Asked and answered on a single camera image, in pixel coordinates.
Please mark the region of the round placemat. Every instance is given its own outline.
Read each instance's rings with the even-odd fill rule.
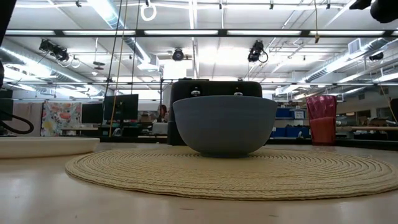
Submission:
[[[398,188],[381,161],[320,151],[260,149],[246,158],[202,157],[187,147],[112,150],[72,159],[68,174],[153,194],[228,200],[295,200],[371,195]]]

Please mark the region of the rope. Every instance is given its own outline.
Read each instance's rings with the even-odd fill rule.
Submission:
[[[122,12],[122,7],[120,6],[119,8],[119,16],[118,18],[120,18],[120,14]],[[114,34],[114,39],[113,39],[113,48],[112,48],[112,55],[111,55],[111,64],[109,65],[109,73],[108,73],[108,79],[106,81],[106,88],[105,88],[105,95],[104,95],[104,100],[106,98],[106,94],[108,92],[108,88],[109,88],[109,83],[111,81],[111,71],[112,71],[112,63],[113,63],[113,55],[114,55],[114,48],[116,46],[116,38],[118,37],[118,30],[119,30],[119,23],[120,23],[120,19],[118,19],[118,23],[116,24],[116,32]],[[102,117],[104,117],[104,109],[105,109],[105,103],[103,103],[102,106]]]
[[[320,36],[318,35],[318,8],[317,8],[317,0],[313,0],[313,3],[315,5],[315,31],[317,32],[315,34],[315,43],[317,44],[319,42]]]
[[[124,31],[126,30],[126,18],[127,18],[127,1],[126,1],[126,10],[124,11],[124,19],[123,19],[123,32],[122,32],[122,40],[124,37]],[[111,126],[109,127],[109,137],[112,136],[112,124],[113,124],[113,117],[114,117],[114,109],[116,108],[116,93],[118,91],[118,83],[119,83],[119,74],[120,74],[120,64],[122,62],[122,52],[123,52],[123,42],[120,44],[120,55],[119,55],[119,65],[118,65],[118,75],[116,77],[116,87],[114,90],[114,97],[113,97],[113,108],[112,108],[112,116],[111,116]]]
[[[139,18],[139,7],[137,10],[137,18],[136,18],[136,29],[138,29],[138,18]],[[131,73],[131,94],[132,94],[132,86],[134,83],[134,66],[136,63],[136,47],[137,47],[137,37],[134,39],[134,52],[132,56],[132,73]]]

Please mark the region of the spotlight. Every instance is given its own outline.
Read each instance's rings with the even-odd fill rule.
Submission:
[[[384,58],[383,52],[380,52],[380,53],[378,53],[378,54],[376,54],[376,55],[372,55],[372,56],[369,57],[369,59],[370,59],[371,61],[374,61],[374,60],[381,60],[381,59],[383,59],[383,58]]]
[[[39,50],[46,54],[50,53],[51,56],[55,57],[60,62],[67,62],[69,60],[68,49],[61,48],[51,43],[49,40],[42,40]]]
[[[260,60],[262,54],[265,54],[267,56],[267,59],[265,61]],[[254,43],[253,47],[250,50],[248,61],[249,62],[259,61],[261,63],[266,63],[268,61],[268,54],[264,51],[264,44],[262,43],[262,40],[256,40],[256,42]]]
[[[184,53],[182,52],[182,49],[175,49],[172,58],[176,62],[182,61],[184,59]]]

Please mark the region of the bowl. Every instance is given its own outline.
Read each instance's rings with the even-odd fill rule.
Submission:
[[[244,157],[265,145],[277,103],[253,96],[199,96],[173,103],[184,142],[207,157]]]

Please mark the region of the monitor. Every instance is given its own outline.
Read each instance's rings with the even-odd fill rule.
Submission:
[[[81,122],[83,124],[100,124],[103,121],[103,104],[88,103],[81,106]]]
[[[104,119],[112,117],[114,96],[105,97]],[[116,106],[113,120],[137,119],[138,118],[138,94],[116,96]]]
[[[0,99],[0,110],[12,114],[14,109],[14,100],[12,99]],[[0,121],[11,121],[12,116],[6,115],[0,112]]]

